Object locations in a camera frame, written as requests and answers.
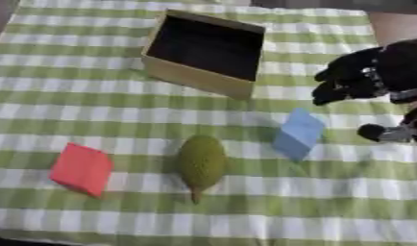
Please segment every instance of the box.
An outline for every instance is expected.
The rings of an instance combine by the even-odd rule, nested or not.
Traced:
[[[303,109],[295,109],[279,129],[273,147],[294,161],[304,159],[316,145],[325,125]]]
[[[263,27],[166,11],[142,51],[146,72],[164,81],[247,100],[257,80]]]
[[[50,173],[50,179],[88,195],[101,196],[107,184],[112,163],[102,151],[68,143]]]

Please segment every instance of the tablecloth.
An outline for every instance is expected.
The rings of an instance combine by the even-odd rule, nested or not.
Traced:
[[[140,51],[166,8],[266,27],[252,101],[144,73]],[[374,45],[364,12],[22,0],[0,36],[0,236],[101,245],[417,245],[417,146],[356,135],[365,123],[397,125],[404,109],[386,98],[311,103],[316,71]],[[327,125],[299,163],[271,145],[295,108]],[[195,134],[221,139],[229,157],[227,176],[198,206],[172,161]],[[101,199],[49,181],[68,141],[110,154]]]

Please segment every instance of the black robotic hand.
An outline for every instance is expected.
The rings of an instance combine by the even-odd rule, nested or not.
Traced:
[[[398,127],[367,124],[359,128],[358,134],[376,142],[417,142],[417,108],[406,114]]]
[[[332,61],[315,76],[317,106],[390,94],[392,103],[417,101],[417,39],[358,51]]]

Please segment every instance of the foam block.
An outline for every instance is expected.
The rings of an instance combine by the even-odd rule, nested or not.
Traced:
[[[112,163],[102,151],[68,143],[50,173],[50,179],[70,189],[101,196]]]
[[[316,145],[325,125],[304,109],[295,109],[279,129],[273,147],[294,161],[303,160]]]

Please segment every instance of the green ball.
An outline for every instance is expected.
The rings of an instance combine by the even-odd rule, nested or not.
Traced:
[[[198,204],[201,192],[215,185],[225,174],[227,156],[221,142],[208,135],[188,139],[176,158],[178,171]]]

